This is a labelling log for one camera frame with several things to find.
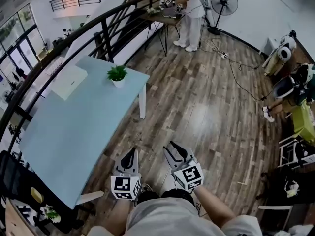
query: green plant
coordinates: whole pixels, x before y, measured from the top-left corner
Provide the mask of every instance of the green plant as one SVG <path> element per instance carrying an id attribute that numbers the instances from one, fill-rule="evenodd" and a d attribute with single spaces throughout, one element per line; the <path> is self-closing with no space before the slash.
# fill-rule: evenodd
<path id="1" fill-rule="evenodd" d="M 112 67 L 112 70 L 109 70 L 107 75 L 109 80 L 121 81 L 127 75 L 127 72 L 123 65 L 117 65 Z"/>

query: wooden floor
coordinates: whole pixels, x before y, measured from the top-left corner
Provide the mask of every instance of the wooden floor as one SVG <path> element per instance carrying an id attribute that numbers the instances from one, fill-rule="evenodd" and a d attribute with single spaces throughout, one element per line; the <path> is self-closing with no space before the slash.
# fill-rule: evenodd
<path id="1" fill-rule="evenodd" d="M 210 42 L 212 37 L 217 36 L 204 31 L 204 39 Z M 104 225 L 115 202 L 110 193 L 114 160 L 133 146 L 139 151 L 142 182 L 159 192 L 169 171 L 162 147 L 170 140 L 192 148 L 204 171 L 204 185 L 235 213 L 255 215 L 255 196 L 263 187 L 260 173 L 278 165 L 281 120 L 269 123 L 264 119 L 263 103 L 237 86 L 228 60 L 210 53 L 211 44 L 202 41 L 202 49 L 209 52 L 187 53 L 172 44 L 176 39 L 176 32 L 170 29 L 167 57 L 156 36 L 146 51 L 141 49 L 128 63 L 128 67 L 150 75 L 146 118 L 140 119 L 136 100 L 85 188 L 85 193 L 105 193 L 94 202 L 96 216 L 80 213 L 86 223 L 72 235 L 86 235 L 92 226 Z M 229 36 L 222 35 L 214 42 L 238 62 L 256 66 L 263 61 L 255 50 Z M 232 67 L 238 82 L 256 97 L 271 90 L 261 67 L 242 71 L 237 64 Z M 240 184 L 246 182 L 250 161 L 247 185 Z M 52 235 L 62 234 L 54 231 Z"/>

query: yellow object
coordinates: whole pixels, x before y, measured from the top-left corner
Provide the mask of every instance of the yellow object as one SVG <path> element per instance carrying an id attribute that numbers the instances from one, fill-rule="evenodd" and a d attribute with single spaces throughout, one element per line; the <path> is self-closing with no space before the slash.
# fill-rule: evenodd
<path id="1" fill-rule="evenodd" d="M 40 194 L 34 187 L 31 188 L 31 195 L 40 204 L 44 201 L 44 196 Z"/>
<path id="2" fill-rule="evenodd" d="M 310 107 L 303 102 L 301 106 L 295 108 L 292 112 L 294 133 L 300 135 L 307 142 L 315 140 L 315 130 L 310 118 Z"/>

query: white pot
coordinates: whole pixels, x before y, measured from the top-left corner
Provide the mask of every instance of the white pot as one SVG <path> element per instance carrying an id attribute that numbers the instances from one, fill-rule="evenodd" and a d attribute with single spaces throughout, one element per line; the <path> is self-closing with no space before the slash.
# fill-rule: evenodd
<path id="1" fill-rule="evenodd" d="M 125 84 L 125 78 L 123 78 L 121 81 L 113 81 L 112 82 L 114 83 L 115 87 L 117 88 L 122 88 Z"/>

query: foot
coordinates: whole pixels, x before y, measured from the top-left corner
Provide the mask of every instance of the foot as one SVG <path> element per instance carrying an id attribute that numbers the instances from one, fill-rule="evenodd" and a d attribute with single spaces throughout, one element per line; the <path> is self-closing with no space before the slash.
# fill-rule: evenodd
<path id="1" fill-rule="evenodd" d="M 272 116 L 269 114 L 269 112 L 264 112 L 264 117 L 269 121 L 269 122 L 274 122 L 275 119 L 272 118 Z"/>
<path id="2" fill-rule="evenodd" d="M 141 185 L 141 192 L 146 192 L 146 191 L 153 191 L 153 190 L 152 190 L 152 188 L 151 188 L 148 184 L 143 183 L 143 184 Z"/>
<path id="3" fill-rule="evenodd" d="M 194 51 L 197 51 L 197 47 L 192 47 L 191 45 L 187 46 L 185 48 L 186 52 L 194 52 Z"/>
<path id="4" fill-rule="evenodd" d="M 179 42 L 179 41 L 174 41 L 173 44 L 176 45 L 176 46 L 180 46 L 180 47 L 182 47 L 182 48 L 185 48 L 185 47 L 186 47 L 185 44 L 183 44 L 183 43 L 181 43 L 181 42 Z"/>
<path id="5" fill-rule="evenodd" d="M 263 110 L 263 112 L 269 112 L 269 111 L 270 111 L 270 109 L 268 108 L 268 106 L 262 107 L 262 110 Z"/>

